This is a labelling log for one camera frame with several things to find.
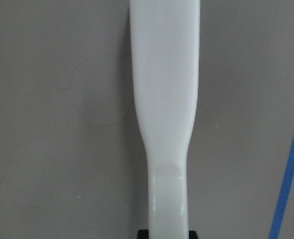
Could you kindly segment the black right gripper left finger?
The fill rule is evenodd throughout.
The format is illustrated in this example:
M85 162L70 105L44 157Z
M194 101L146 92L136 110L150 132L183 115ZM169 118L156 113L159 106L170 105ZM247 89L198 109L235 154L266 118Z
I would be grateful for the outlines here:
M149 239L148 230L138 230L137 239Z

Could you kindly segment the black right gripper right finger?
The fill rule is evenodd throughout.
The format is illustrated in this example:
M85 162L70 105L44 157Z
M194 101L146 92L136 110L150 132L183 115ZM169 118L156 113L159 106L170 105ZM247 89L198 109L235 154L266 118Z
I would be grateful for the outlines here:
M197 232L196 231L189 231L188 238L189 239L197 239Z

